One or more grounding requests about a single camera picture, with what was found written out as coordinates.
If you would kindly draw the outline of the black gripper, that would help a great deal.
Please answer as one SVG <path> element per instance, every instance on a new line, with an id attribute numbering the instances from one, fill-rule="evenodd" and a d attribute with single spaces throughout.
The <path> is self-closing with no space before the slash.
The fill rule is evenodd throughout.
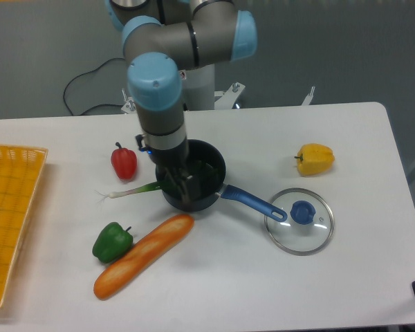
<path id="1" fill-rule="evenodd" d="M 177 168 L 184 168 L 189 155 L 187 136 L 173 133 L 166 136 L 154 136 L 143 133 L 136 136 L 136 142 L 141 152 L 148 154 L 151 161 L 165 169 L 167 191 L 179 194 Z M 198 175 L 187 169 L 181 171 L 181 200 L 187 211 L 201 211 L 201 182 Z"/>

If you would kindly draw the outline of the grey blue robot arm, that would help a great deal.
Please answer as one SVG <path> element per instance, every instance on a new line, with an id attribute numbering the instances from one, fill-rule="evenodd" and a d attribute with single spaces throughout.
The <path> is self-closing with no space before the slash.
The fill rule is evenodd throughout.
<path id="1" fill-rule="evenodd" d="M 255 54 L 257 27 L 252 14 L 232 1 L 107 1 L 120 31 L 127 63 L 127 88 L 142 133 L 138 146 L 170 182 L 166 200 L 187 212 L 216 201 L 225 177 L 220 153 L 187 138 L 182 71 Z"/>

